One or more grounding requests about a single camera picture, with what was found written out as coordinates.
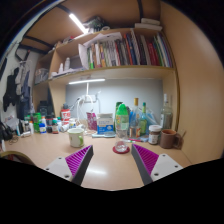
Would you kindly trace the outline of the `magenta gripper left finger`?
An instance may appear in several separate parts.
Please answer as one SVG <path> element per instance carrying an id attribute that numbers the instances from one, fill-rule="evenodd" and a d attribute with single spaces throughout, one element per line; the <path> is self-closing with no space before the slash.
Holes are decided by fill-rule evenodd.
<path id="1" fill-rule="evenodd" d="M 58 157 L 45 170 L 65 180 L 81 185 L 93 156 L 93 146 L 86 146 L 67 157 Z"/>

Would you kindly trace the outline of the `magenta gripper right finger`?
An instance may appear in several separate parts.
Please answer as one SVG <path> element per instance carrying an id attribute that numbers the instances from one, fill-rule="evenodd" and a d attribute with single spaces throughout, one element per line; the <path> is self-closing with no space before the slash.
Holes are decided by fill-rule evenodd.
<path id="1" fill-rule="evenodd" d="M 155 182 L 183 168 L 183 155 L 178 152 L 152 151 L 133 144 L 131 154 L 144 185 Z"/>

